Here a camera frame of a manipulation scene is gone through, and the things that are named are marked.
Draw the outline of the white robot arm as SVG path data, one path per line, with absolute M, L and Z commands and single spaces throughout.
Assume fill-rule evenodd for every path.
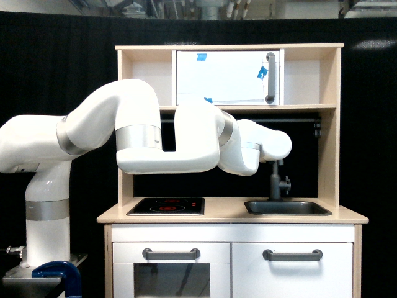
M 74 159 L 116 136 L 118 167 L 128 174 L 199 173 L 215 167 L 240 176 L 290 153 L 290 137 L 236 120 L 203 99 L 179 104 L 176 149 L 165 152 L 154 89 L 139 79 L 106 84 L 66 116 L 18 115 L 1 127 L 1 172 L 31 172 L 25 192 L 24 266 L 70 259 L 69 177 Z

